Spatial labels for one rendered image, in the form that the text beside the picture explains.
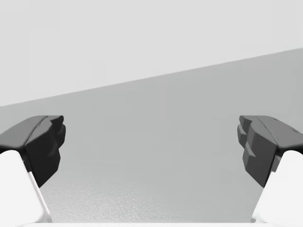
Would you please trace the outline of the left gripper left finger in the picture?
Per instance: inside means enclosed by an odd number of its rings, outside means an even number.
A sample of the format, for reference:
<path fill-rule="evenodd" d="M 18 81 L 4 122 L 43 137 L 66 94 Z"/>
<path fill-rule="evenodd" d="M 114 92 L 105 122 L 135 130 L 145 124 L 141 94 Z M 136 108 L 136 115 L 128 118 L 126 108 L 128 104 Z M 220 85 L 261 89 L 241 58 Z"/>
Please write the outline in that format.
<path fill-rule="evenodd" d="M 58 170 L 63 121 L 38 115 L 0 133 L 0 223 L 52 222 L 40 188 Z"/>

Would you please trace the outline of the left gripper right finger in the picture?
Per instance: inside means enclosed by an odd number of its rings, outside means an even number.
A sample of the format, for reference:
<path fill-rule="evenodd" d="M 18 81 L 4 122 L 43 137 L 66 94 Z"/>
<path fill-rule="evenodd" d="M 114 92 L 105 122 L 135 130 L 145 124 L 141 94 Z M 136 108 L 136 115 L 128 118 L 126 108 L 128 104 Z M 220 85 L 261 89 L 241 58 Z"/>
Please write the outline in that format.
<path fill-rule="evenodd" d="M 265 115 L 241 115 L 246 172 L 263 188 L 255 223 L 303 223 L 303 133 Z"/>

